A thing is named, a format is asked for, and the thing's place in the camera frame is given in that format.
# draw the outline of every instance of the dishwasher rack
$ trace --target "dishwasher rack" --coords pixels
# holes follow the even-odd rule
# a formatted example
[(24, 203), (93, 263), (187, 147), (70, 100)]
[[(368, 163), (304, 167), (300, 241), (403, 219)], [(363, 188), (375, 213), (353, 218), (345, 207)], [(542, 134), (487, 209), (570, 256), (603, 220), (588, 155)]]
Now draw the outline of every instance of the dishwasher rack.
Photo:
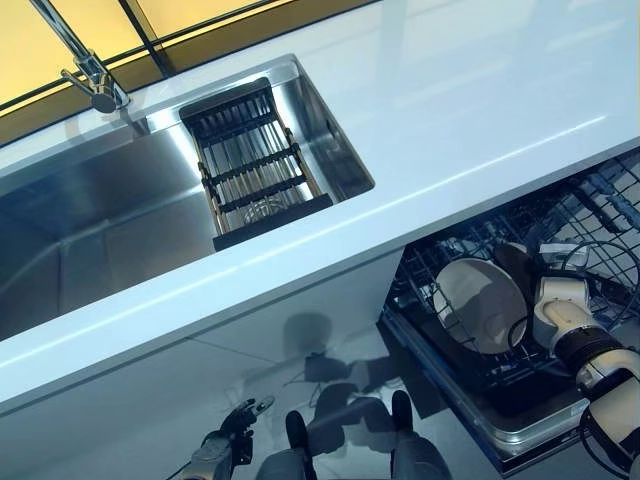
[[(474, 338), (470, 335), (462, 343), (471, 349), (453, 340), (437, 321), (436, 292), (445, 299), (443, 310), (453, 309), (436, 277), (448, 263), (460, 258), (495, 261), (495, 247), (507, 242), (524, 245), (529, 252), (537, 252), (540, 243), (552, 240), (613, 242), (619, 248), (590, 247), (583, 274), (589, 283), (594, 317), (615, 331), (640, 317), (640, 299), (634, 296), (638, 271), (628, 253), (640, 256), (639, 204), (640, 149), (636, 149), (408, 245), (388, 305), (394, 309), (412, 306), (424, 318), (432, 319), (419, 321), (418, 331), (451, 373), (473, 391), (510, 385), (542, 369), (563, 375), (559, 363), (533, 340), (531, 315), (522, 341), (502, 354), (472, 351)], [(544, 263), (539, 256), (533, 258), (534, 271), (542, 273)], [(459, 321), (447, 328), (456, 326), (464, 328)]]

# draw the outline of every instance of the sink basin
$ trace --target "sink basin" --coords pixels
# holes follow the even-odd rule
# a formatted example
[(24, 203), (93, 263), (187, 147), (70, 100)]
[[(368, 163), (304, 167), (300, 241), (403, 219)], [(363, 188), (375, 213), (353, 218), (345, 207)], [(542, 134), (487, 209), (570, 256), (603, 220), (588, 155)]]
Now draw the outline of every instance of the sink basin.
[(198, 152), (179, 110), (267, 78), (333, 204), (373, 181), (295, 57), (218, 82), (131, 127), (0, 177), (0, 340), (214, 253)]

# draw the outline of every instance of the faucet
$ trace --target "faucet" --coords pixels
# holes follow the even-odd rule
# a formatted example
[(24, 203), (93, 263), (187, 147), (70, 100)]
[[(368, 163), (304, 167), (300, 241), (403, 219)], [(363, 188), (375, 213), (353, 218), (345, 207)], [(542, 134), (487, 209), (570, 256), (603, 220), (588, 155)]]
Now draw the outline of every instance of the faucet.
[(113, 78), (95, 52), (82, 44), (51, 2), (49, 0), (30, 1), (60, 40), (71, 50), (73, 62), (87, 77), (88, 85), (66, 69), (62, 69), (60, 75), (89, 95), (91, 105), (99, 112), (112, 113), (125, 107), (129, 103), (127, 92)]

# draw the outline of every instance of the dish drying rack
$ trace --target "dish drying rack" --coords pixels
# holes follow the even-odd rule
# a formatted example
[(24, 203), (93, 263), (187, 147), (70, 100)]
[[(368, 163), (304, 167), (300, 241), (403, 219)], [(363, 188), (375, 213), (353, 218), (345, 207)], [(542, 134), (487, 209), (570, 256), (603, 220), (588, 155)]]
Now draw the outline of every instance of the dish drying rack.
[[(438, 314), (451, 304), (436, 277), (460, 258), (495, 263), (494, 249), (507, 242), (524, 245), (529, 252), (555, 240), (613, 242), (619, 248), (591, 245), (582, 272), (594, 317), (613, 332), (640, 317), (640, 298), (634, 294), (638, 271), (628, 253), (640, 256), (639, 204), (640, 149), (636, 149), (408, 245), (387, 305), (402, 310), (442, 357), (449, 373), (474, 391), (508, 386), (535, 372), (562, 376), (559, 362), (533, 339), (531, 314), (523, 339), (505, 353), (473, 351), (477, 349), (470, 335), (461, 342), (466, 347), (453, 340), (446, 330), (456, 326), (464, 330), (464, 325), (458, 320), (445, 329), (440, 323)], [(534, 264), (539, 272), (546, 268), (537, 255)], [(434, 306), (436, 292), (445, 299), (441, 311)]]
[(278, 113), (267, 78), (180, 110), (193, 137), (219, 251), (333, 204)]

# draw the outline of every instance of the white countertop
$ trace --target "white countertop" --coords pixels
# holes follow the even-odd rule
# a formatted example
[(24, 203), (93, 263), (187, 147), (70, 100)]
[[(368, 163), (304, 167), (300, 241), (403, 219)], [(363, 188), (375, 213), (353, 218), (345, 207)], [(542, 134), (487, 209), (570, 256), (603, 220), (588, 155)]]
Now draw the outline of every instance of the white countertop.
[[(132, 116), (151, 113), (294, 53), (375, 188), (1, 342), (0, 412), (636, 145), (636, 10), (623, 0), (386, 0), (134, 92)], [(113, 129), (110, 120), (87, 111), (6, 146), (0, 176)]]

